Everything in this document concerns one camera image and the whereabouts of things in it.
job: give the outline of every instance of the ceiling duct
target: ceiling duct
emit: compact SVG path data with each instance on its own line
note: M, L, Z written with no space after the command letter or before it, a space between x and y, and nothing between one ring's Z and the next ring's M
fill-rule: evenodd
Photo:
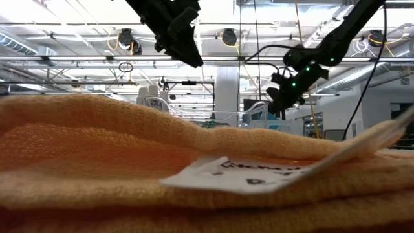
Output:
M414 40L411 40L395 49L393 49L393 53L396 57L411 57L414 55ZM347 71L337 77L325 82L317 89L313 89L312 93L323 93L330 90L341 91L346 88L350 88L355 86L358 83L366 81L371 72L374 68L374 64L368 65L366 67L359 67L354 68L350 71ZM395 70L395 67L392 67L388 62L380 62L374 73L375 76L379 76L381 74L385 74L386 72L390 71L391 69Z
M6 30L2 30L2 29L0 29L0 45L4 47L8 47L9 49L12 49L18 53L21 53L27 56L56 56L58 55L57 52L53 51L52 49L48 47L34 45L32 43L25 41L19 36L11 34L7 32ZM51 61L39 61L38 63L45 64L45 65L54 65L54 63L52 63Z

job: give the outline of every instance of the orange towel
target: orange towel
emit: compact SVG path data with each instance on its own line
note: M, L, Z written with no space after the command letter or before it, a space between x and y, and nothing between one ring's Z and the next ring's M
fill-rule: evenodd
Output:
M414 159L372 148L272 194L168 188L204 154L310 164L354 140L207 130L96 96L0 100L0 232L320 232L414 220ZM391 145L390 140L382 147Z

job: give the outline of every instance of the towel label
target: towel label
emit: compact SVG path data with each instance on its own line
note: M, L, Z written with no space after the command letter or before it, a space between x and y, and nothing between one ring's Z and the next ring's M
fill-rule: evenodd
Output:
M201 157L177 175L160 180L160 183L179 188L263 194L295 182L310 168L228 157Z

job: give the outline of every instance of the woven fabric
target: woven fabric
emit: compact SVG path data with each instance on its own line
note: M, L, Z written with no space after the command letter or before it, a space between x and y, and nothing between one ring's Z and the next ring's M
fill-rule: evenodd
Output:
M203 154L311 164L389 124L332 142L265 129L207 130L98 96L5 98L0 231L314 232L409 223L414 160L409 153L374 152L398 137L272 194L158 184Z

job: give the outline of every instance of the ceiling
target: ceiling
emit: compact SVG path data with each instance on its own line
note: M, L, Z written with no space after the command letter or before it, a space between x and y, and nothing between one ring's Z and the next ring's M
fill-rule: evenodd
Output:
M193 24L195 29L195 41L203 56L237 56L235 47L227 47L220 40L220 33L225 28L232 28L238 36L241 34L240 53L242 56L253 55L257 52L257 40L259 47L270 44L295 46L300 43L299 29L296 24L296 10L291 1L262 1L257 0L256 13L252 6L253 1L244 1L240 9L240 0L200 0L201 11ZM315 47L324 36L340 24L343 16L352 9L351 5L344 3L352 1L342 0L312 0L299 1L299 15L301 35L308 47ZM411 17L413 10L410 8L392 8L388 10L388 40L400 41L390 44L392 50L411 39L414 33ZM111 50L116 44L116 35L122 28L131 28L133 35L142 46L143 55L158 55L154 50L154 35L145 25L140 23L140 18L125 0L13 0L0 7L1 30L20 37L28 43L42 45L56 51L59 55L85 56L85 55L127 55L120 47ZM358 36L367 36L370 30L383 30L384 18L381 11L367 23ZM376 56L378 49L369 47L371 52L365 49L357 52L359 48L365 48L363 43L357 44L357 40L351 43L347 56L366 57ZM264 50L261 56L283 56L285 49L271 48ZM0 55L19 55L9 48L0 46ZM24 68L24 63L9 62L11 65ZM141 61L131 73L132 81L139 85L114 85L105 86L105 89L114 92L137 93L139 88L147 86L151 82L157 83L161 77L170 81L205 80L215 79L219 64L209 63L202 69L194 69L179 61L157 61L157 69L154 69L152 61ZM334 67L330 69L330 77L333 78L349 70L350 67ZM119 75L117 69L51 69L51 75L56 75L54 80L88 80L113 82L114 72ZM28 72L46 76L46 69L27 68ZM270 75L274 68L262 65L260 67L262 91L271 85ZM257 66L241 67L240 75L244 82L241 93L256 93L257 88L250 80L259 76ZM177 86L176 92L201 93L205 96L178 96L174 102L200 102L208 101L211 96L202 86ZM124 100L134 102L136 96L123 96ZM243 98L256 98L256 96L244 95Z

